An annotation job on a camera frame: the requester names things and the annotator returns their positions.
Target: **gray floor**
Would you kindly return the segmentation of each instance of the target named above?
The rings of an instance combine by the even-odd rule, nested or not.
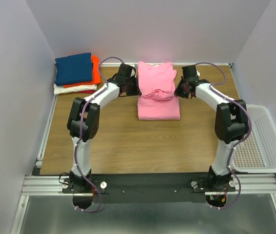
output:
[[[202,203],[105,204],[74,210],[67,196],[31,197],[22,234],[276,234],[270,195],[241,195],[227,210]]]

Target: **pink shirt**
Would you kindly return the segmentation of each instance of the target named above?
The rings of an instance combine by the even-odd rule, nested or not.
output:
[[[138,63],[139,120],[180,120],[179,99],[174,95],[176,74],[171,62],[159,66]]]

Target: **mesh basket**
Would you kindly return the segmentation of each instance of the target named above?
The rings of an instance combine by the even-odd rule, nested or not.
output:
[[[247,105],[252,118],[250,136],[233,154],[232,166],[238,172],[276,173],[276,127],[267,108]]]

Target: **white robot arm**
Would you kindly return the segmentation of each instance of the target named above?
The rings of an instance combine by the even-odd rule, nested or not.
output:
[[[94,94],[84,99],[76,98],[73,102],[67,128],[70,130],[70,135],[72,137],[73,150],[77,151],[77,162],[84,175],[88,175],[91,172],[91,141],[98,131],[100,110],[122,93],[126,93],[128,96],[138,95],[136,69],[126,64],[121,64],[118,73],[108,79],[108,83]],[[87,118],[84,118],[82,123],[82,137],[80,137],[80,114],[83,106],[89,100],[91,100],[91,102],[86,107],[88,115]],[[71,172],[75,175],[79,175],[75,159],[73,160]]]
[[[229,151],[231,146],[238,140],[242,139],[248,131],[247,117],[237,106],[224,100],[219,95],[211,90],[211,85],[207,80],[199,79],[195,66],[183,67],[183,77],[175,91],[175,95],[188,98],[197,97],[207,104],[209,104],[216,111],[215,132],[218,137],[218,148],[215,160],[210,167],[209,174],[211,179],[208,183],[213,187],[219,184],[227,183],[231,179],[230,171],[227,163],[229,158]],[[122,64],[117,74],[109,79],[108,88],[102,92],[98,90],[85,99],[77,98],[72,105],[67,128],[70,130],[72,136],[74,149],[79,141],[80,128],[80,112],[86,101],[95,97],[98,92],[102,92],[98,97],[94,98],[87,106],[87,118],[83,121],[82,141],[77,147],[77,160],[82,168],[84,175],[91,172],[90,166],[90,147],[91,140],[96,135],[99,127],[99,113],[100,110],[110,101],[119,97],[121,93],[130,95],[138,95],[139,90],[137,86],[136,70],[134,67]],[[246,108],[243,100],[236,100],[241,106]],[[72,172],[79,175],[76,168],[76,162],[73,162]]]

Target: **wooden table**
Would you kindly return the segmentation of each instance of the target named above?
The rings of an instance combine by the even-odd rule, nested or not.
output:
[[[178,71],[176,84],[182,75]],[[201,78],[211,83],[223,80],[212,66],[198,66]],[[222,66],[228,81],[217,89],[238,98],[228,66]],[[117,67],[103,67],[111,77]],[[69,172],[73,144],[66,129],[72,102],[85,94],[59,95],[53,116],[41,175]],[[214,161],[217,137],[215,112],[198,98],[179,99],[180,121],[138,121],[137,96],[117,98],[100,113],[99,131],[92,141],[92,173],[206,172]]]

